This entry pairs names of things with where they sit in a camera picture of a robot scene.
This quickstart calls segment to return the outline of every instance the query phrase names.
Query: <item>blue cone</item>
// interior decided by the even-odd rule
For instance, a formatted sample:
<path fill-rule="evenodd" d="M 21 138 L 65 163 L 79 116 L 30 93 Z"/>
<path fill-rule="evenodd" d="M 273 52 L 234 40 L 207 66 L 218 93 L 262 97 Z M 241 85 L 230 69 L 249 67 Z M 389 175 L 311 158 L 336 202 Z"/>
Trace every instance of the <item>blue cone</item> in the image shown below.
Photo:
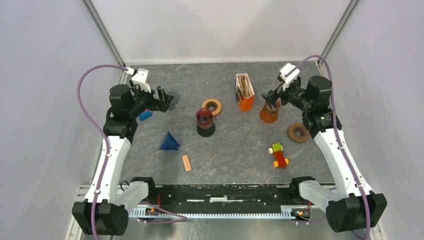
<path fill-rule="evenodd" d="M 177 140 L 171 135 L 170 132 L 166 133 L 165 138 L 162 141 L 162 144 L 159 147 L 159 150 L 176 150 L 180 149 L 180 145 Z"/>

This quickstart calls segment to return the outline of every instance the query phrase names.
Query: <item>gray countertop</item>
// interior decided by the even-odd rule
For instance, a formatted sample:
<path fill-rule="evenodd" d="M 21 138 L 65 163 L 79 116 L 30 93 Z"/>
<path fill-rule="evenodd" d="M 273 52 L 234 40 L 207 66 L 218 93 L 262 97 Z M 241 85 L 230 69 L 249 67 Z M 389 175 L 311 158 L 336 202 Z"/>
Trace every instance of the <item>gray countertop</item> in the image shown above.
<path fill-rule="evenodd" d="M 277 122 L 267 124 L 259 118 L 266 93 L 278 86 L 277 72 L 284 62 L 161 64 L 132 66 L 150 71 L 152 88 L 176 90 L 180 102 L 174 111 L 153 112 L 139 122 L 131 148 L 125 158 L 120 180 L 153 177 L 156 184 L 286 184 L 292 178 L 312 176 L 320 183 L 333 178 L 318 146 L 310 139 L 295 143 L 288 138 L 292 123 L 302 122 L 302 112 L 286 105 Z M 234 86 L 236 74 L 247 73 L 255 92 L 254 106 L 240 111 Z M 314 62 L 300 68 L 302 85 L 319 75 Z M 222 111 L 214 117 L 216 132 L 202 137 L 196 131 L 196 112 L 204 100 L 214 98 Z M 167 131 L 181 144 L 178 151 L 158 150 Z M 290 164 L 274 168 L 274 156 L 267 149 L 281 143 Z M 192 171 L 186 172 L 182 160 L 188 155 Z"/>

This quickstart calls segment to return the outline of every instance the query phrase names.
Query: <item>white wall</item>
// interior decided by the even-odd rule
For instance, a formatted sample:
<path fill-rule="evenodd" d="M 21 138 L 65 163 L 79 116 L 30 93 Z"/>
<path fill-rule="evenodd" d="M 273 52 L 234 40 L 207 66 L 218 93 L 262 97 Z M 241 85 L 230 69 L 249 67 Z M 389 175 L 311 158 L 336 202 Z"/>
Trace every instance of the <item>white wall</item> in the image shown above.
<path fill-rule="evenodd" d="M 423 12 L 422 0 L 360 1 L 328 57 L 349 148 L 387 198 L 388 240 L 424 235 Z"/>
<path fill-rule="evenodd" d="M 101 144 L 77 82 L 114 59 L 79 0 L 2 0 L 0 36 L 0 239 L 61 240 Z M 118 75 L 98 70 L 83 83 L 101 124 Z"/>
<path fill-rule="evenodd" d="M 349 0 L 92 0 L 128 63 L 302 60 Z"/>

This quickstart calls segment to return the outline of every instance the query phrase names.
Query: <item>wooden ring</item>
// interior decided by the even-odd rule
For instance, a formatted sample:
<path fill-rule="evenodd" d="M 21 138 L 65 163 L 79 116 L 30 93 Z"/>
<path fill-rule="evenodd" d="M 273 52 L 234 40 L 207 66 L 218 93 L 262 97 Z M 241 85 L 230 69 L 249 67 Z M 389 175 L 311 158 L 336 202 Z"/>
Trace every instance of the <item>wooden ring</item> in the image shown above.
<path fill-rule="evenodd" d="M 221 110 L 223 109 L 223 106 L 221 105 L 221 102 L 216 100 L 215 98 L 209 98 L 206 99 L 202 104 L 201 104 L 202 108 L 213 108 L 212 110 L 212 116 L 216 116 L 218 114 L 220 114 Z"/>
<path fill-rule="evenodd" d="M 300 144 L 306 142 L 311 136 L 305 126 L 299 122 L 293 123 L 288 127 L 287 133 L 291 140 Z"/>

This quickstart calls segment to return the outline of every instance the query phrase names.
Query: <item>small wooden block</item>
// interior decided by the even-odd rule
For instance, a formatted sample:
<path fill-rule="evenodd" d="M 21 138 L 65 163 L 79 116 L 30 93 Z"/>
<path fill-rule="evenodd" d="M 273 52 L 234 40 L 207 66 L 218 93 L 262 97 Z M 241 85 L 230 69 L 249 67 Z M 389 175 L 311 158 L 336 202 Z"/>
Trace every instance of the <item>small wooden block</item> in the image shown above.
<path fill-rule="evenodd" d="M 187 155 L 182 156 L 182 162 L 184 163 L 184 167 L 185 167 L 186 172 L 192 170 L 192 166 L 190 165 L 190 161 L 189 161 L 189 156 L 187 156 Z"/>

